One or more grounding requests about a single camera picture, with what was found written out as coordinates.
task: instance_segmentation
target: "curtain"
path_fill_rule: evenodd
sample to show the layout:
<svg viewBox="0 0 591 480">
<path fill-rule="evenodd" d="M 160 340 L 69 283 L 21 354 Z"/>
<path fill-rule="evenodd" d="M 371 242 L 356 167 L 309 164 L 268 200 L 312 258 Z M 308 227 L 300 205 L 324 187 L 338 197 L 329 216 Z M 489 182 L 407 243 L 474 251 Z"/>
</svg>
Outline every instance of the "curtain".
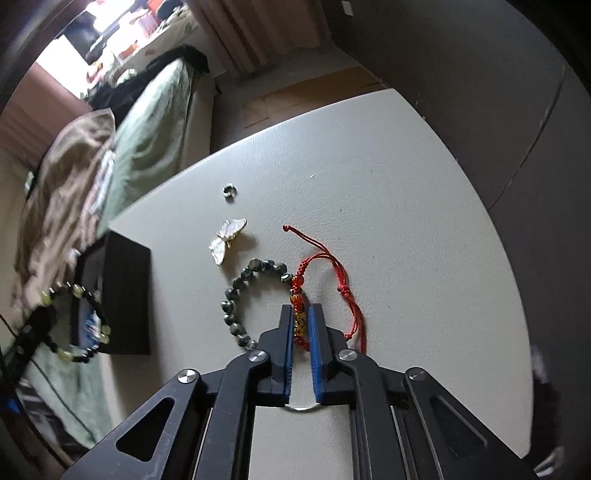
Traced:
<svg viewBox="0 0 591 480">
<path fill-rule="evenodd" d="M 320 0 L 186 0 L 235 76 L 253 73 L 296 48 L 330 38 Z"/>
</svg>

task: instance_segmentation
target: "table surface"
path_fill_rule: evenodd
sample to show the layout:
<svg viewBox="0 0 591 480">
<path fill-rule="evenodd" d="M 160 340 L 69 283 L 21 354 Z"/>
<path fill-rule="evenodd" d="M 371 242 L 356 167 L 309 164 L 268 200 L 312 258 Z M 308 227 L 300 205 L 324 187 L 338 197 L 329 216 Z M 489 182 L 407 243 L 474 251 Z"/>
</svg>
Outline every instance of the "table surface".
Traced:
<svg viewBox="0 0 591 480">
<path fill-rule="evenodd" d="M 222 196 L 232 182 L 233 203 Z M 247 218 L 217 267 L 208 246 L 226 219 Z M 120 421 L 182 368 L 223 368 L 242 353 L 220 302 L 252 257 L 287 263 L 315 252 L 283 224 L 322 241 L 345 265 L 365 314 L 368 354 L 419 365 L 517 454 L 529 450 L 530 348 L 515 280 L 489 216 L 447 148 L 395 90 L 298 116 L 225 148 L 146 195 L 112 229 L 152 250 L 150 357 L 104 359 Z M 330 264 L 313 262 L 305 292 L 329 326 L 349 310 Z M 240 300 L 258 337 L 288 293 L 261 280 Z M 291 403 L 314 403 L 309 356 L 297 351 Z M 352 477 L 348 413 L 257 408 L 251 478 Z"/>
</svg>

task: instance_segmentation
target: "silver butterfly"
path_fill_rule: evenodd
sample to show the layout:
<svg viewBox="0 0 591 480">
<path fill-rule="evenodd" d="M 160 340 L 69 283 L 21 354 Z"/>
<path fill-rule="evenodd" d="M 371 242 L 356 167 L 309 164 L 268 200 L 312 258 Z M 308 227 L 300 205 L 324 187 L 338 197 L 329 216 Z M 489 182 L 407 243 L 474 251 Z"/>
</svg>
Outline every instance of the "silver butterfly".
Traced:
<svg viewBox="0 0 591 480">
<path fill-rule="evenodd" d="M 226 255 L 226 248 L 230 248 L 230 241 L 237 236 L 240 231 L 246 227 L 246 219 L 241 218 L 240 220 L 226 220 L 220 231 L 217 233 L 217 237 L 212 240 L 209 245 L 209 249 L 212 251 L 213 259 L 216 265 L 221 265 Z"/>
</svg>

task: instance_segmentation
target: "cable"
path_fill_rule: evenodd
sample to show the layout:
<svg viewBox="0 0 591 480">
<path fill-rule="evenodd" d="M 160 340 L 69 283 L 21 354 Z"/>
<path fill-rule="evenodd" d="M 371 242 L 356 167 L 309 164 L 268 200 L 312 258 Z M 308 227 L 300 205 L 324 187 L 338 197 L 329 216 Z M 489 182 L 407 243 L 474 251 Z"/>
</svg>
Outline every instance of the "cable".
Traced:
<svg viewBox="0 0 591 480">
<path fill-rule="evenodd" d="M 37 440 L 39 440 L 39 442 L 47 449 L 47 451 L 51 454 L 51 456 L 56 459 L 56 462 L 59 463 L 60 466 L 62 466 L 64 468 L 64 470 L 67 470 L 69 465 L 60 457 L 60 455 L 56 452 L 56 450 L 51 445 L 49 445 L 49 442 L 47 440 L 45 440 L 43 435 L 41 435 L 41 432 L 39 432 L 39 430 L 37 430 L 37 427 L 35 427 L 35 424 L 33 423 L 31 418 L 29 417 L 27 411 L 25 410 L 25 407 L 22 404 L 21 399 L 19 398 L 19 396 L 17 394 L 17 389 L 15 388 L 14 384 L 12 383 L 12 380 L 9 377 L 8 367 L 6 365 L 6 362 L 4 361 L 4 355 L 1 351 L 0 351 L 0 371 L 2 371 L 2 376 L 4 377 L 6 384 L 8 385 L 9 389 L 11 390 L 10 393 L 13 396 L 13 400 L 17 404 L 17 408 L 18 408 L 18 411 L 22 415 L 22 419 L 25 421 L 25 423 L 27 424 L 29 429 L 33 432 L 33 435 L 35 435 L 35 437 L 37 437 Z"/>
<path fill-rule="evenodd" d="M 2 323 L 6 326 L 6 328 L 8 329 L 8 331 L 11 333 L 11 335 L 16 338 L 17 334 L 14 332 L 14 330 L 12 330 L 12 327 L 10 327 L 10 325 L 8 324 L 8 322 L 6 321 L 6 319 L 3 317 L 3 315 L 0 313 L 0 320 L 2 320 Z M 49 380 L 49 377 L 47 376 L 47 374 L 41 369 L 41 367 L 39 366 L 39 364 L 37 362 L 35 362 L 34 359 L 31 358 L 31 362 L 33 363 L 33 365 L 35 365 L 35 367 L 37 368 L 37 370 L 39 370 L 39 373 L 41 374 L 41 376 L 45 379 L 45 381 L 47 382 L 47 384 L 49 385 L 49 388 L 51 388 L 51 391 L 55 394 L 55 396 L 58 398 L 58 400 L 62 403 L 62 405 L 64 405 L 64 408 L 67 410 L 67 412 L 72 415 L 72 417 L 82 426 L 82 428 L 84 428 L 86 430 L 86 433 L 88 433 L 88 435 L 90 435 L 90 439 L 94 442 L 97 443 L 96 441 L 96 437 L 95 434 L 92 433 L 92 431 L 84 424 L 84 422 L 82 422 L 82 420 L 72 411 L 72 409 L 68 406 L 68 404 L 64 401 L 64 399 L 61 397 L 61 395 L 57 392 L 56 388 L 53 386 L 53 384 L 51 383 L 51 381 Z"/>
</svg>

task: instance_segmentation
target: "small ring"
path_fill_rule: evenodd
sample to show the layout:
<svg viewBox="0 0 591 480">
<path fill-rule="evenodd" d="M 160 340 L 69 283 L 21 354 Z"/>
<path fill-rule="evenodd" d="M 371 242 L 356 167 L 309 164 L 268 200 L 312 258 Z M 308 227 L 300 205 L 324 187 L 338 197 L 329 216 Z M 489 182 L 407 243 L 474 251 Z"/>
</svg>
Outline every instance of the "small ring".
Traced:
<svg viewBox="0 0 591 480">
<path fill-rule="evenodd" d="M 225 199 L 233 199 L 236 196 L 236 187 L 232 183 L 228 183 L 223 188 L 223 197 Z"/>
<path fill-rule="evenodd" d="M 289 404 L 283 406 L 285 410 L 292 411 L 294 413 L 306 413 L 309 411 L 318 410 L 321 407 L 323 407 L 323 405 L 320 405 L 319 403 L 315 403 L 314 405 L 308 405 L 307 407 L 293 407 Z"/>
</svg>

